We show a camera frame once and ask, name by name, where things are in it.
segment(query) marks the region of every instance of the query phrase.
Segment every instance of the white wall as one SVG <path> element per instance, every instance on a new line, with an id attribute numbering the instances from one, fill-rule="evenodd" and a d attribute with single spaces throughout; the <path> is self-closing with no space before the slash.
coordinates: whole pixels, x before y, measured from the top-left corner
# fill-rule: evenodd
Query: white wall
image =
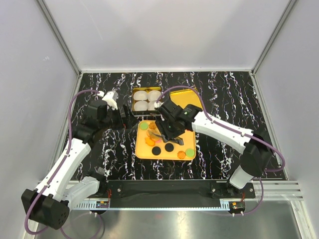
<path id="1" fill-rule="evenodd" d="M 319 236 L 319 1 L 301 0 L 260 70 L 270 119 L 291 179 L 298 180 Z"/>
<path id="2" fill-rule="evenodd" d="M 0 232 L 21 238 L 21 195 L 47 173 L 76 75 L 34 0 L 0 0 Z"/>
<path id="3" fill-rule="evenodd" d="M 289 0 L 45 0 L 82 70 L 251 69 Z"/>

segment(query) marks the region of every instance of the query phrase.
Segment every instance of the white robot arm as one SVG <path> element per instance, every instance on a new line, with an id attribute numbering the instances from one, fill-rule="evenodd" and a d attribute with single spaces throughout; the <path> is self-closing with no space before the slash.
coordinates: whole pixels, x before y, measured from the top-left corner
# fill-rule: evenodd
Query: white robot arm
<path id="1" fill-rule="evenodd" d="M 210 121 L 201 108 L 187 105 L 183 109 L 170 99 L 161 104 L 158 111 L 164 120 L 156 120 L 156 125 L 165 142 L 190 130 L 215 138 L 243 154 L 240 165 L 229 178 L 230 185 L 235 189 L 242 189 L 252 178 L 261 177 L 273 155 L 270 149 L 248 137 L 251 135 L 270 142 L 265 131 L 256 134 L 251 129 L 229 124 L 208 114 L 212 119 Z M 227 127 L 240 133 L 232 132 Z"/>
<path id="2" fill-rule="evenodd" d="M 36 188 L 24 191 L 21 199 L 27 213 L 32 202 L 38 196 L 38 192 L 46 186 L 46 189 L 36 201 L 29 219 L 59 229 L 65 223 L 70 211 L 85 198 L 91 195 L 102 196 L 107 192 L 106 177 L 103 170 L 102 172 L 99 170 L 90 172 L 81 182 L 66 189 L 72 175 L 102 137 L 105 130 L 109 128 L 115 130 L 131 128 L 137 123 L 137 119 L 125 105 L 123 105 L 125 117 L 121 117 L 115 101 L 118 96 L 115 91 L 110 91 L 106 95 L 100 92 L 98 95 L 103 98 L 91 102 L 86 107 L 81 122 L 72 130 L 71 150 L 60 169 L 56 172 L 57 167 L 66 156 L 68 145 L 66 145 L 53 168 Z M 48 180 L 53 175 L 53 180 L 48 184 Z"/>

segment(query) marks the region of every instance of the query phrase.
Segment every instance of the metal floor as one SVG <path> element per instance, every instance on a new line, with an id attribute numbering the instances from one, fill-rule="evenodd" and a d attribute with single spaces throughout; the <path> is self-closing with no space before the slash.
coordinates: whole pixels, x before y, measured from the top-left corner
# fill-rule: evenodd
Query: metal floor
<path id="1" fill-rule="evenodd" d="M 248 209 L 256 205 L 247 204 Z M 72 211 L 69 219 L 64 228 L 72 239 L 88 239 L 99 227 L 99 220 L 84 211 Z M 98 239 L 301 239 L 287 201 L 265 201 L 256 213 L 234 218 L 225 212 L 108 211 L 102 219 L 104 233 Z M 35 238 L 65 237 L 48 229 Z"/>

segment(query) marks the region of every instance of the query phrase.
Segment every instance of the black marble surface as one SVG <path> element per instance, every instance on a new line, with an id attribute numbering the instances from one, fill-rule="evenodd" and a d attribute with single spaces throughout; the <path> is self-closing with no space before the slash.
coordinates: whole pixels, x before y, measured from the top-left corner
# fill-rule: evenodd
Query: black marble surface
<path id="1" fill-rule="evenodd" d="M 196 86 L 206 109 L 213 116 L 240 127 L 266 128 L 255 88 L 248 72 L 163 72 L 84 74 L 79 90 L 116 90 L 119 106 L 132 106 L 133 87 Z M 81 118 L 85 106 L 97 96 L 86 93 L 75 103 L 72 125 Z M 107 130 L 100 142 L 82 161 L 73 175 L 78 180 L 89 170 L 105 169 L 108 179 L 220 179 L 227 178 L 241 155 L 213 138 L 196 134 L 197 155 L 192 161 L 142 160 L 135 155 L 137 126 L 127 130 Z M 278 167 L 273 157 L 268 168 Z M 267 173 L 265 178 L 284 179 L 283 172 Z"/>

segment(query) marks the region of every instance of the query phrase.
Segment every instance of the yellow tray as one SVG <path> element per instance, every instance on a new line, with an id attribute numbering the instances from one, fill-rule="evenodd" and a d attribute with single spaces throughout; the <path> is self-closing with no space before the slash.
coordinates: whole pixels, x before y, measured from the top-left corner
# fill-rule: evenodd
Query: yellow tray
<path id="1" fill-rule="evenodd" d="M 140 159 L 166 159 L 166 160 L 193 160 L 196 156 L 196 144 L 195 144 L 195 133 L 191 131 L 186 131 L 184 134 L 182 134 L 180 137 L 184 141 L 184 145 L 178 145 L 177 143 L 171 143 L 174 146 L 174 150 L 172 152 L 167 152 L 165 150 L 165 145 L 167 143 L 164 143 L 163 140 L 159 140 L 155 143 L 154 146 L 149 146 L 146 144 L 145 138 L 148 137 L 147 131 L 142 130 L 140 125 L 142 123 L 146 122 L 148 125 L 150 123 L 155 122 L 154 120 L 144 120 L 139 123 L 138 127 L 138 135 L 137 135 L 137 141 L 136 141 L 136 147 L 135 147 L 135 154 Z M 153 147 L 159 147 L 161 150 L 161 153 L 159 155 L 153 155 L 152 149 Z M 180 159 L 177 156 L 177 153 L 180 151 L 186 152 L 187 149 L 194 150 L 194 156 L 193 157 L 187 157 L 185 156 L 184 159 Z"/>

